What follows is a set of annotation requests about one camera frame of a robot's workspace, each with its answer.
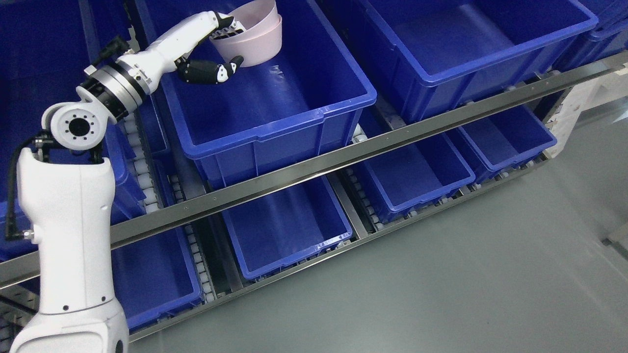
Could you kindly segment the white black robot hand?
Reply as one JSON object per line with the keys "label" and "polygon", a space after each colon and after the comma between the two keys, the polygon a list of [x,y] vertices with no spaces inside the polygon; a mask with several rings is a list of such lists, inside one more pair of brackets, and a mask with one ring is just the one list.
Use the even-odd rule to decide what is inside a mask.
{"label": "white black robot hand", "polygon": [[227,82],[242,67],[244,58],[236,55],[224,63],[215,63],[191,60],[191,52],[207,38],[228,39],[244,32],[245,28],[233,16],[203,11],[171,27],[143,51],[124,54],[117,63],[139,70],[150,94],[162,76],[172,72],[177,72],[185,83],[216,85]]}

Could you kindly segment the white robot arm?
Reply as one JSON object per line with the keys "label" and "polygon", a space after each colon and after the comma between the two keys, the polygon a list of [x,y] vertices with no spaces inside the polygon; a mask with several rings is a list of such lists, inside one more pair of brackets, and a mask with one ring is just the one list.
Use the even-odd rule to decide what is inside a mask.
{"label": "white robot arm", "polygon": [[13,340],[12,353],[126,353],[129,327],[114,291],[110,215],[116,181],[102,155],[108,125],[136,110],[150,92],[123,62],[117,36],[85,70],[77,102],[56,103],[41,130],[17,147],[7,182],[7,239],[39,248],[40,299]]}

